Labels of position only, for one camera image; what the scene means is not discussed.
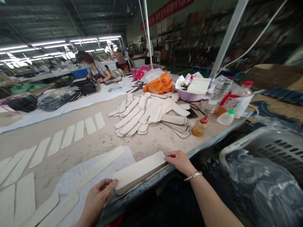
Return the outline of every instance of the silver bracelet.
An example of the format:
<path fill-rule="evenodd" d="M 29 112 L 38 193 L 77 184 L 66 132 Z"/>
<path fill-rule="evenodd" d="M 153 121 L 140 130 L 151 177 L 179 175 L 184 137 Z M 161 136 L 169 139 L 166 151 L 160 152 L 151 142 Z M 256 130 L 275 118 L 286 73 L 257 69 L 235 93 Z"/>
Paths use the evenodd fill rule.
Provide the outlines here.
<path fill-rule="evenodd" d="M 196 176 L 198 175 L 203 175 L 201 171 L 197 172 L 197 173 L 194 173 L 192 174 L 190 177 L 184 179 L 184 181 L 189 181 L 191 178 L 195 178 Z"/>

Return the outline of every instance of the orange bag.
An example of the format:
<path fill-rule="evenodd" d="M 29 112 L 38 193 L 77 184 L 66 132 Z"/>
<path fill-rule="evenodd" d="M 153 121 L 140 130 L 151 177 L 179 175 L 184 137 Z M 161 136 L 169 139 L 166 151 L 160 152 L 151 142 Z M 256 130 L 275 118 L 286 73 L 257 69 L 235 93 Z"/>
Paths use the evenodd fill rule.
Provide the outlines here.
<path fill-rule="evenodd" d="M 173 89 L 173 80 L 170 78 L 167 70 L 164 70 L 164 72 L 161 76 L 146 84 L 143 91 L 159 95 L 171 92 Z"/>

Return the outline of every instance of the apron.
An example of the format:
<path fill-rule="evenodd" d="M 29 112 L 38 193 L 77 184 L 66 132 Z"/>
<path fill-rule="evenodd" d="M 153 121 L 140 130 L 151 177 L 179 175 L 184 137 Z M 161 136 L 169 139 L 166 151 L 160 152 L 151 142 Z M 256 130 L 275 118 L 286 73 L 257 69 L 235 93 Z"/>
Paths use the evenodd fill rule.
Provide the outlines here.
<path fill-rule="evenodd" d="M 102 78 L 104 79 L 105 77 L 102 76 L 102 74 L 100 73 L 100 71 L 98 70 L 98 68 L 96 67 L 96 70 L 98 71 L 98 73 L 96 75 L 93 75 L 92 76 L 95 78 L 95 80 L 98 80 L 99 78 Z"/>

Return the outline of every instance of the plastic bowl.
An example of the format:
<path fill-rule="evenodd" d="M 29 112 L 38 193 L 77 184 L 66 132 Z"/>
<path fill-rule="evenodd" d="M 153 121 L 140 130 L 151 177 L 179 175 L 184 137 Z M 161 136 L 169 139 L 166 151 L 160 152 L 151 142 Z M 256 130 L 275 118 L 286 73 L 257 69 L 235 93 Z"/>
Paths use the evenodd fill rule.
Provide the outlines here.
<path fill-rule="evenodd" d="M 207 91 L 209 91 L 210 88 L 211 88 L 211 84 L 208 85 Z M 189 93 L 189 92 L 187 92 L 185 90 L 182 90 L 182 89 L 177 89 L 177 92 L 180 96 L 180 99 L 182 99 L 183 101 L 197 102 L 197 101 L 200 101 L 203 98 L 203 95 L 197 95 L 197 94 Z"/>

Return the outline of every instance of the black phone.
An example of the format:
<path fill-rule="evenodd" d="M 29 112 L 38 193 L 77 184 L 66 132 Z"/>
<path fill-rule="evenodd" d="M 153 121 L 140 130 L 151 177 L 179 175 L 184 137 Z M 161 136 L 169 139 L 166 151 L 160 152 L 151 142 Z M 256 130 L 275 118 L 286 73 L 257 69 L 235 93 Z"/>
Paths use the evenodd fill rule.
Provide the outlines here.
<path fill-rule="evenodd" d="M 190 108 L 187 111 L 190 112 L 190 115 L 187 116 L 188 119 L 192 119 L 192 118 L 197 118 L 198 117 L 198 115 L 193 111 L 193 109 Z"/>

